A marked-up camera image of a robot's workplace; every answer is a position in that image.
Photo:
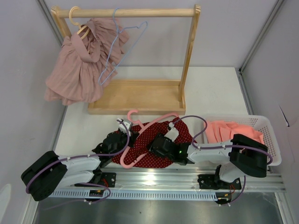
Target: white plastic basket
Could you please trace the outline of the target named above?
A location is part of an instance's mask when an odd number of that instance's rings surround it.
[[[238,124],[252,126],[256,131],[263,133],[263,140],[268,147],[268,153],[273,157],[273,162],[270,166],[278,166],[281,163],[281,155],[278,143],[270,124],[270,121],[264,116],[256,115],[206,115],[205,120],[223,120],[226,122],[234,121]],[[206,133],[203,134],[204,143],[208,143]]]

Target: pink hanger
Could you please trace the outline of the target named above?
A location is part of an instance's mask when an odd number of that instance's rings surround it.
[[[163,120],[164,118],[171,117],[171,116],[175,116],[175,117],[178,118],[178,115],[177,115],[176,113],[168,113],[168,114],[166,114],[166,115],[163,115],[163,116],[161,116],[161,117],[159,117],[159,118],[153,120],[152,122],[149,122],[146,126],[144,126],[144,125],[141,123],[140,120],[132,120],[132,119],[131,119],[131,114],[132,114],[132,113],[138,113],[138,110],[131,110],[131,111],[129,111],[128,114],[127,114],[127,119],[128,119],[129,121],[131,121],[133,124],[138,124],[138,125],[141,127],[141,130],[139,131],[139,136],[140,136],[140,135],[141,135],[141,134],[148,128],[148,127],[150,127],[151,125],[153,125],[154,123],[156,123],[156,122],[158,122],[158,121],[160,121],[160,120]],[[133,167],[139,160],[141,160],[141,159],[147,154],[147,153],[144,153],[144,154],[138,156],[136,160],[134,160],[131,164],[127,165],[127,164],[125,164],[124,159],[125,159],[125,157],[126,157],[128,151],[129,151],[129,149],[130,149],[130,147],[128,146],[128,147],[125,149],[125,151],[123,152],[123,154],[121,155],[121,165],[122,165],[122,167],[124,167],[124,168],[126,168],[126,169],[132,168],[132,167]]]

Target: red polka dot fabric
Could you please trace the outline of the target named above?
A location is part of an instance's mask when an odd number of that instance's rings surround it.
[[[141,167],[141,168],[165,168],[172,164],[172,161],[168,158],[161,158],[154,155],[152,152],[149,152],[146,146],[151,143],[155,136],[158,133],[166,134],[168,132],[168,124],[170,121],[165,121],[161,123],[154,123],[152,126],[147,128],[136,140],[134,147],[130,148],[128,151],[124,162],[125,164],[131,164],[138,156],[141,154],[147,153],[140,161],[138,161],[134,167]],[[174,141],[176,144],[191,142],[192,136],[189,134],[187,125],[180,120],[175,124],[175,128],[179,132],[179,136]],[[131,128],[132,131],[138,132],[140,131],[140,126],[136,125]],[[113,157],[112,162],[120,164],[122,153]]]

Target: wooden clothes rack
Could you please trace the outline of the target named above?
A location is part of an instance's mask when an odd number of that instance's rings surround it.
[[[65,18],[69,10],[58,6],[51,8],[52,16],[63,37],[71,36]],[[112,17],[114,9],[78,9],[72,18]],[[131,109],[138,109],[139,114],[166,114],[175,112],[184,115],[185,82],[192,54],[200,6],[190,9],[118,9],[115,17],[192,17],[182,77],[180,80],[165,79],[114,79],[104,89],[103,96],[90,103],[91,114],[127,114]]]

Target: blue wire hanger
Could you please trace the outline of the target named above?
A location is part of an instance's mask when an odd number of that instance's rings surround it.
[[[144,21],[142,22],[139,26],[134,26],[134,27],[125,27],[123,28],[122,30],[119,30],[119,27],[115,21],[115,18],[114,18],[114,15],[115,15],[115,12],[118,10],[119,8],[116,8],[113,12],[113,22],[115,23],[115,26],[116,26],[116,37],[114,39],[114,41],[112,42],[111,44],[111,48],[110,48],[110,51],[109,51],[109,54],[108,54],[108,58],[107,58],[107,61],[106,61],[106,65],[105,65],[105,69],[102,71],[100,77],[99,77],[99,80],[98,80],[98,83],[100,85],[103,85],[106,80],[111,76],[111,74],[116,70],[116,68],[122,63],[122,61],[126,58],[126,56],[130,53],[130,51],[133,49],[133,47],[137,44],[137,42],[139,41],[139,39],[141,38],[141,36],[144,34],[144,32],[146,31],[147,27],[148,27],[148,22],[147,21]],[[115,66],[115,68],[112,70],[112,72],[107,76],[107,78],[101,83],[100,79],[101,77],[103,76],[104,72],[107,70],[107,66],[108,66],[108,60],[110,58],[110,54],[111,54],[111,51],[112,51],[112,47],[115,43],[115,41],[117,40],[118,38],[118,35],[121,34],[125,29],[131,29],[131,28],[137,28],[137,29],[140,29],[143,24],[146,24],[146,27],[144,28],[144,30],[141,32],[141,34],[139,35],[139,37],[137,38],[137,40],[134,42],[134,44],[130,47],[130,49],[127,51],[127,53],[124,55],[124,57],[122,57],[121,61]]]

